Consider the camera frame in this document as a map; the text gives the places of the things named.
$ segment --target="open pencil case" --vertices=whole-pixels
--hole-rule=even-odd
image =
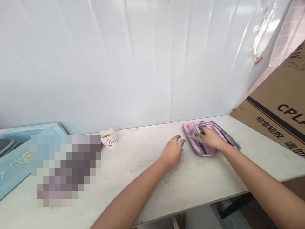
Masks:
[[[197,140],[192,138],[192,133],[194,131],[196,131],[195,125],[197,125],[197,124],[194,122],[189,122],[189,123],[183,124],[184,132],[185,132],[188,140],[190,141],[191,146],[194,149],[195,153],[201,157],[214,156],[217,153],[217,149],[210,147],[204,143],[198,142]],[[220,126],[218,126],[215,122],[202,121],[199,123],[198,126],[207,127],[209,129],[215,130],[230,145],[232,145],[233,147],[235,147],[238,150],[241,149],[240,145],[237,144],[237,142],[226,131],[224,131]]]

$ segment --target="hand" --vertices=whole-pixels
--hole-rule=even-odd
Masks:
[[[199,129],[202,130],[199,136],[207,145],[220,150],[220,148],[226,144],[226,142],[217,134],[215,130],[211,130],[206,127],[199,127]]]
[[[184,139],[181,139],[178,143],[180,135],[174,136],[167,144],[160,156],[160,159],[164,161],[170,168],[175,167],[180,162],[182,146],[185,143]]]

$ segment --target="small cup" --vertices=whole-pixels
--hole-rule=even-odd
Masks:
[[[102,144],[108,148],[112,148],[117,144],[114,129],[103,130],[98,135],[102,136]]]

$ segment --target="blue wooden box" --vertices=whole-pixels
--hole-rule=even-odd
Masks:
[[[0,138],[24,142],[0,158],[0,200],[31,173],[31,136],[67,135],[59,123],[0,130]]]

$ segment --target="white desk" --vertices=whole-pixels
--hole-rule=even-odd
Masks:
[[[261,168],[283,182],[305,176],[305,159],[226,115],[192,120],[212,120],[227,131],[241,151]],[[134,178],[149,167],[174,136],[185,138],[182,124],[169,123],[117,132],[118,144],[102,150],[102,184],[85,192],[84,200],[72,208],[31,207],[31,176],[0,201],[1,228],[87,229],[106,206]],[[187,209],[206,205],[247,192],[247,188],[221,153],[199,157],[188,141],[180,164],[169,171],[152,193],[136,224],[153,221]]]

